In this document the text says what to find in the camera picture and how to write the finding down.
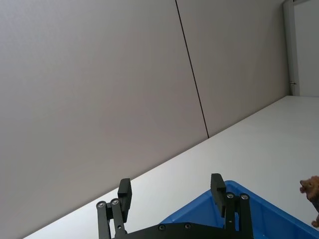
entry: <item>brown toy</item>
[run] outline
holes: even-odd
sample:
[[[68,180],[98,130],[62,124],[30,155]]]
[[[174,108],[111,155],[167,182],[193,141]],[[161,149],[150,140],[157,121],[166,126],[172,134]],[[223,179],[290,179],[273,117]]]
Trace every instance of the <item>brown toy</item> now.
[[[317,212],[319,213],[319,177],[313,176],[307,180],[300,181],[301,193],[306,193],[307,199],[313,204]],[[317,219],[311,223],[315,228],[319,227],[319,215]]]

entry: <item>blue plastic container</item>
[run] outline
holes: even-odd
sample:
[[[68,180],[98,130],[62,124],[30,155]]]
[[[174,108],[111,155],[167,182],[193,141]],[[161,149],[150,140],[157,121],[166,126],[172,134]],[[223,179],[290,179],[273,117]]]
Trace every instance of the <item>blue plastic container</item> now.
[[[319,239],[319,232],[258,197],[234,181],[225,182],[227,191],[250,196],[250,210],[255,239]],[[162,223],[197,223],[223,227],[224,219],[210,190],[170,215]]]

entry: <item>white tabletop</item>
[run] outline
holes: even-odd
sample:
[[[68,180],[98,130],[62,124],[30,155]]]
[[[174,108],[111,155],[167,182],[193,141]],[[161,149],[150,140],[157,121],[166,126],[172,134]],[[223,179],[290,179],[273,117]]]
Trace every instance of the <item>white tabletop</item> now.
[[[317,213],[299,192],[299,181],[319,174],[319,98],[285,97],[132,180],[126,230],[161,222],[207,191],[211,173],[309,224]],[[98,239],[95,205],[115,197],[117,189],[26,239]]]

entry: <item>screw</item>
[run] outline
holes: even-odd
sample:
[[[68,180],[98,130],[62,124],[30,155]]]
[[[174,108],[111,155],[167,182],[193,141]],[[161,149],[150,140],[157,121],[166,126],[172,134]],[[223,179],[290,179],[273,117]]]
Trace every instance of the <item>screw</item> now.
[[[98,207],[99,208],[101,208],[101,207],[103,207],[105,204],[103,203],[103,202],[100,202],[99,204],[98,204]]]
[[[248,195],[246,195],[246,194],[242,194],[242,195],[240,195],[240,197],[241,197],[242,199],[248,199],[248,198],[249,198]]]
[[[159,230],[160,230],[160,231],[165,231],[165,226],[164,226],[164,225],[160,225],[160,226],[159,226]]]
[[[227,193],[228,198],[234,198],[234,195],[232,193]]]

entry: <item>gray wall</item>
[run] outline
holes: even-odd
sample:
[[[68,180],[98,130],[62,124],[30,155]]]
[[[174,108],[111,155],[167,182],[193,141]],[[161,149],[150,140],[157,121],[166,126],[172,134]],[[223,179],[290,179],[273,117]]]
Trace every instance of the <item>gray wall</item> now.
[[[171,0],[1,1],[0,238],[207,139]]]
[[[210,135],[287,94],[280,1],[178,3]],[[2,0],[0,34],[1,238],[207,138],[174,1]]]
[[[294,3],[299,96],[319,96],[319,1]]]
[[[289,92],[282,0],[178,0],[212,136]]]

